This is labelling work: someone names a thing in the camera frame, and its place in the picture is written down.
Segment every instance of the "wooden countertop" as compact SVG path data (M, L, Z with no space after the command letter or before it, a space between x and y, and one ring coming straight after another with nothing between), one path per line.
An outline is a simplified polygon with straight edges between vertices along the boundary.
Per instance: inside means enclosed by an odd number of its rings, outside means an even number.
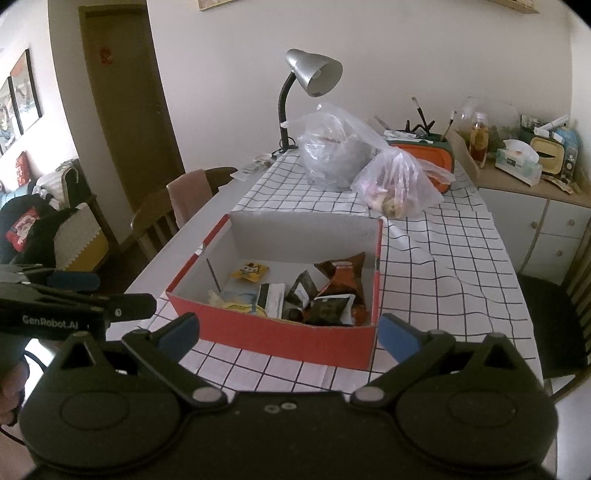
M490 160L486 162L484 168L479 168L468 153L466 144L460 135L452 132L449 136L449 141L452 145L456 161L464 167L466 173L477 188L523 193L591 208L591 195L585 192L569 195L560 190L556 185L545 180L540 180L537 185L530 187L527 183L496 168L495 163Z

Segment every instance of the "door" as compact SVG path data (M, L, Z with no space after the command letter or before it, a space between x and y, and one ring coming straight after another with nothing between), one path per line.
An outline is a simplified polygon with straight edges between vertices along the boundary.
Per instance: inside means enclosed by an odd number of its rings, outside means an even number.
M145 5L80 10L96 109L135 211L183 174L155 59Z
M518 272L540 227L546 199L490 189L480 189L478 193L491 212L513 268Z

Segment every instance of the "bottle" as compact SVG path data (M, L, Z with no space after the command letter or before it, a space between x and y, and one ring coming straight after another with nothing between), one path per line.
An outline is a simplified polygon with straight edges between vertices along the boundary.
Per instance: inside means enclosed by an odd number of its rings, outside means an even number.
M488 150L488 118L483 112L475 112L474 117L470 131L470 155L476 164L483 168Z

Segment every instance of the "red sticker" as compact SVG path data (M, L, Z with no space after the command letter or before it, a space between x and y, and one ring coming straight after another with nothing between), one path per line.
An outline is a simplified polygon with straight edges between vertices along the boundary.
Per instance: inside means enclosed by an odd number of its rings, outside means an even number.
M100 62L103 65L111 65L113 63L113 54L111 49L107 47L100 48Z

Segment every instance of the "brown door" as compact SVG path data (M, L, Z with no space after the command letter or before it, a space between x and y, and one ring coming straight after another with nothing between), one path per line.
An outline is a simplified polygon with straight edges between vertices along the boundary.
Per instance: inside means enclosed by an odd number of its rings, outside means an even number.
M184 173L156 65L145 6L80 10L96 109L135 211Z

